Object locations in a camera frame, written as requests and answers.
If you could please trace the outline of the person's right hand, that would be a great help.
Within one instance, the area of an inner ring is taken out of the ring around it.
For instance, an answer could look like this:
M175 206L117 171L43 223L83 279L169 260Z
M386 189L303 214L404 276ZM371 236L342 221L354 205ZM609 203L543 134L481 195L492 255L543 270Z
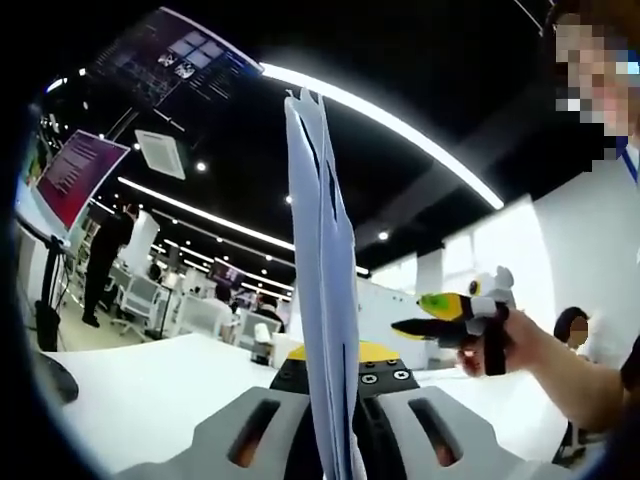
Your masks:
M535 361L536 349L543 331L524 312L511 309L503 324L508 337L504 348L505 372L526 369ZM486 336L472 338L457 350L457 363L470 377L486 376Z

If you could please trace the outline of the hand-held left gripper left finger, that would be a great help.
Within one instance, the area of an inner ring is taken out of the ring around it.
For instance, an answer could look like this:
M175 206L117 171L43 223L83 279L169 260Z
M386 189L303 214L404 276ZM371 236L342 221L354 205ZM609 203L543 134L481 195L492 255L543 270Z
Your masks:
M252 387L198 424L192 443L119 479L314 479L316 443L305 349L291 350L270 388Z

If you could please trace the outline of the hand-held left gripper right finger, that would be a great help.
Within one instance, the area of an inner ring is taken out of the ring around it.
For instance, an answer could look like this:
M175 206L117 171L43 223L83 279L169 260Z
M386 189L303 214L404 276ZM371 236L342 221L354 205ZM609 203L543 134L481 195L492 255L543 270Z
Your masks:
M552 459L566 427L524 377L463 379L435 371L424 384L398 353L360 345L359 440L372 479L565 479Z

